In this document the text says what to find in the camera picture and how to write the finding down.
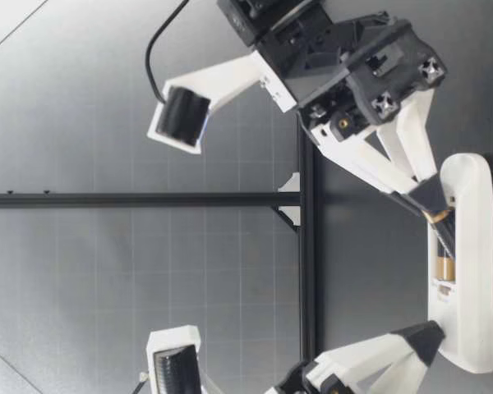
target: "white plastic bracket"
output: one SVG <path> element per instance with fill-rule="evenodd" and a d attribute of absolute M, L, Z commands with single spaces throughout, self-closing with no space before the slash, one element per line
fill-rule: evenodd
<path fill-rule="evenodd" d="M 448 158 L 440 178 L 455 206 L 454 282 L 437 279 L 435 232 L 428 229 L 429 319 L 444 330 L 440 353 L 471 373 L 493 371 L 493 185 L 486 160 L 461 153 Z"/>
<path fill-rule="evenodd" d="M 281 186 L 278 191 L 283 192 L 299 192 L 301 189 L 299 172 L 294 172 L 291 178 Z M 299 227 L 302 225 L 302 209 L 301 207 L 278 207 L 278 210 L 289 218 L 293 225 Z"/>

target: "wire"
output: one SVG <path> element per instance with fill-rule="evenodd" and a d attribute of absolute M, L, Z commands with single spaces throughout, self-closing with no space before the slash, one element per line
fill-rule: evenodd
<path fill-rule="evenodd" d="M 3 355 L 0 354 L 0 360 L 7 365 L 10 369 L 15 371 L 15 373 L 20 376 L 27 384 L 29 384 L 36 392 L 39 394 L 44 394 L 38 387 L 35 386 L 33 382 L 31 382 L 22 372 L 20 372 L 16 367 L 11 364 Z"/>
<path fill-rule="evenodd" d="M 148 79 L 150 80 L 151 89 L 154 91 L 155 97 L 162 103 L 165 103 L 163 95 L 160 93 L 157 83 L 155 82 L 154 73 L 151 70 L 151 52 L 154 48 L 155 42 L 160 37 L 160 35 L 170 26 L 170 24 L 177 18 L 182 9 L 187 6 L 190 0 L 183 0 L 181 4 L 177 6 L 175 11 L 168 17 L 168 19 L 159 27 L 155 32 L 154 36 L 151 38 L 148 48 L 146 49 L 146 74 L 148 74 Z"/>
<path fill-rule="evenodd" d="M 48 1 L 49 0 L 44 0 L 42 3 L 40 3 L 40 5 L 36 7 L 28 16 L 26 16 L 22 22 L 16 25 L 13 30 L 11 30 L 3 39 L 1 39 L 0 46 L 2 46 L 2 44 L 5 43 L 12 35 L 14 35 L 17 30 L 19 30 L 34 14 L 36 14 L 40 10 L 40 8 L 45 6 Z"/>

